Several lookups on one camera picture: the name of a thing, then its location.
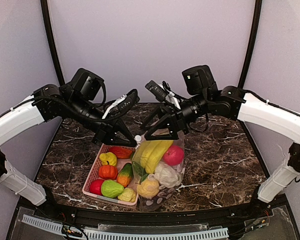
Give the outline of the white toy cauliflower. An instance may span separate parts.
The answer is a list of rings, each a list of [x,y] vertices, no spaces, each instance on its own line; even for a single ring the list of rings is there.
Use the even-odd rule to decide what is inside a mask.
[[[154,178],[166,188],[179,186],[182,181],[182,176],[171,166],[164,162],[159,162],[154,171]]]

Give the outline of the yellow toy cauliflower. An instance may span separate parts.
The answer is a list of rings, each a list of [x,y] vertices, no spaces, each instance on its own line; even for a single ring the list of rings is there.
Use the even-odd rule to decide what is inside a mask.
[[[144,180],[137,186],[137,193],[147,199],[151,199],[159,193],[159,182],[157,180]]]

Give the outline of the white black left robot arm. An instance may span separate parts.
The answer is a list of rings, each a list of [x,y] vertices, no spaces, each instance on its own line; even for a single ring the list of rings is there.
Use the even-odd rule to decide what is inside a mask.
[[[72,119],[94,132],[93,142],[135,147],[131,132],[121,119],[140,99],[132,89],[113,101],[105,110],[93,103],[99,90],[106,91],[105,81],[93,72],[79,68],[72,80],[60,87],[47,84],[21,103],[0,115],[0,147],[20,133],[54,118]],[[56,204],[52,192],[16,170],[0,150],[0,184],[37,207]]]

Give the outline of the green toy cucumber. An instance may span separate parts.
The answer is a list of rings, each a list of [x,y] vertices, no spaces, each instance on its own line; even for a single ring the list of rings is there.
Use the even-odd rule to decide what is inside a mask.
[[[135,161],[132,162],[132,167],[136,174],[140,177],[139,183],[141,184],[148,177],[149,174],[146,173],[146,170]]]

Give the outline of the yellow toy banana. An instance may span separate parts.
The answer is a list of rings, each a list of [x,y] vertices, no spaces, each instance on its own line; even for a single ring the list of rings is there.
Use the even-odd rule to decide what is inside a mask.
[[[173,140],[150,140],[145,141],[141,151],[140,165],[147,174],[153,174],[163,155],[174,143]]]

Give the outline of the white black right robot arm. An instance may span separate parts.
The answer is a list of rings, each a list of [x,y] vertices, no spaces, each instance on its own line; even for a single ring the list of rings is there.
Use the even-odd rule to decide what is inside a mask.
[[[263,99],[250,90],[227,86],[219,90],[208,65],[191,67],[182,72],[191,98],[174,93],[166,82],[146,84],[160,102],[142,128],[145,139],[176,140],[187,134],[190,124],[208,114],[251,123],[292,140],[284,162],[257,189],[258,202],[270,203],[276,195],[300,176],[300,113]]]

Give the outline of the clear dotted zip top bag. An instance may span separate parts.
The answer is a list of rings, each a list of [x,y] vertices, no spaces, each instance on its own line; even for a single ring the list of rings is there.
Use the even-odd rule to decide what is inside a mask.
[[[146,140],[136,135],[137,146],[132,157],[134,183],[139,210],[158,210],[182,183],[185,172],[183,132],[176,140]]]

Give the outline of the dark red toy fruit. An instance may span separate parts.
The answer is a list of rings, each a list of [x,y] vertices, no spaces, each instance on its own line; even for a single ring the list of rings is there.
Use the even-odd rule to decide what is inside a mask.
[[[169,199],[176,190],[174,188],[165,188],[158,192],[151,199],[139,197],[139,210],[141,212],[152,212],[157,210],[167,199]]]

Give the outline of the red toy apple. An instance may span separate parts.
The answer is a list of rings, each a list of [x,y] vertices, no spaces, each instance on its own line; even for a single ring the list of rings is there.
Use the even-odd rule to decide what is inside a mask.
[[[176,166],[182,163],[184,155],[184,150],[181,147],[172,145],[163,155],[163,161],[169,166]]]

